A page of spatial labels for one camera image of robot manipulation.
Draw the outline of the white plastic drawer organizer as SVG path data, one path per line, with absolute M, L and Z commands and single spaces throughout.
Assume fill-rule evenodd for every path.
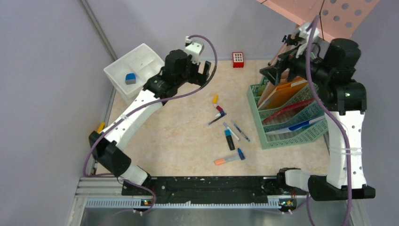
M 164 61 L 142 43 L 104 68 L 104 72 L 127 105 L 131 104 L 149 78 L 159 73 Z M 135 84 L 126 84 L 126 75 L 136 76 Z

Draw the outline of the orange folder binder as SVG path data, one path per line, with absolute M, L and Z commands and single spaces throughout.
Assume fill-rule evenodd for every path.
M 258 101 L 257 109 L 269 110 L 280 107 L 306 85 L 308 81 L 305 79 L 294 79 L 292 82 L 283 82 L 278 86 L 269 82 Z

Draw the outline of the green plastic file rack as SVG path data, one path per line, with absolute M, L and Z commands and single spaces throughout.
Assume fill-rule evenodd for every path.
M 324 112 L 305 85 L 282 106 L 259 110 L 257 102 L 268 81 L 250 85 L 247 99 L 262 149 L 311 143 L 323 136 L 328 128 Z

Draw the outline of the red plastic folder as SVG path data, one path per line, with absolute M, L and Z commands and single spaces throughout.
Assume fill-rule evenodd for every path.
M 307 105 L 311 104 L 314 100 L 315 100 L 314 98 L 310 98 L 310 99 L 306 99 L 306 100 L 301 101 L 301 102 L 297 102 L 297 103 L 285 106 L 285 107 L 281 108 L 280 110 L 278 110 L 277 112 L 275 112 L 272 115 L 270 115 L 269 117 L 265 118 L 262 121 L 262 124 L 266 124 L 270 120 L 276 118 L 277 116 L 279 116 L 279 115 L 281 115 L 283 113 L 290 112 L 292 110 L 298 109 L 298 108 L 303 107 L 303 106 L 307 106 Z

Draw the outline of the green Treehouse paperback book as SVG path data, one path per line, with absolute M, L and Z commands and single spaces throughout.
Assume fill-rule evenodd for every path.
M 261 81 L 258 84 L 251 85 L 251 90 L 254 97 L 260 97 L 268 83 L 269 80 L 266 77 L 262 77 Z

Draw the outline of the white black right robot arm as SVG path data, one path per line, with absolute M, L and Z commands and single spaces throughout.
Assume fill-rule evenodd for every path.
M 276 188 L 282 194 L 295 187 L 306 191 L 316 201 L 372 199 L 375 189 L 363 173 L 361 133 L 367 109 L 367 92 L 353 79 L 361 56 L 358 43 L 333 39 L 324 57 L 311 58 L 294 48 L 278 56 L 275 64 L 260 70 L 273 85 L 279 85 L 284 71 L 287 81 L 299 76 L 306 79 L 328 126 L 329 167 L 325 175 L 313 175 L 298 168 L 279 172 Z

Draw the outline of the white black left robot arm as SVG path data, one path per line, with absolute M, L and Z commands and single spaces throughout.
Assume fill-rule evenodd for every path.
M 202 51 L 200 46 L 172 50 L 166 56 L 164 66 L 147 80 L 123 114 L 101 133 L 92 132 L 89 136 L 93 158 L 113 176 L 132 182 L 133 189 L 139 194 L 150 191 L 149 174 L 133 163 L 124 149 L 153 113 L 167 101 L 177 98 L 177 91 L 183 84 L 189 82 L 201 88 L 207 85 L 211 63 L 206 61 L 203 72 L 199 73 Z

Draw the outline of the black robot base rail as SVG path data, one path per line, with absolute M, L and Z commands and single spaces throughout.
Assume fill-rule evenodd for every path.
M 283 186 L 276 176 L 149 177 L 142 184 L 159 196 L 192 197 L 206 194 L 305 195 L 299 188 Z

